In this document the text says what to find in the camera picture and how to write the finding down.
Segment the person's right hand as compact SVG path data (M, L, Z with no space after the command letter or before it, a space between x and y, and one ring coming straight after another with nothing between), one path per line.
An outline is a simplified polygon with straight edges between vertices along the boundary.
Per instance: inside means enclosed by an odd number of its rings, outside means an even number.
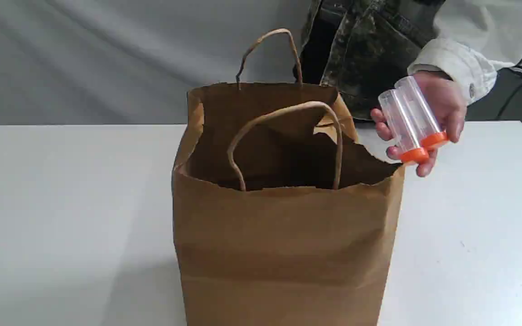
M457 143L464 130L465 117L467 114L467 103L459 85L443 72L418 71L413 74L422 94L440 124L447 132L448 140ZM371 118L375 122L375 130L379 138L385 142L393 139L393 134L386 124L383 112L371 109ZM429 159L419 164L416 174L419 177L428 176L435 166L438 150L431 150ZM396 146L386 149L386 155L392 160L399 159L399 151Z

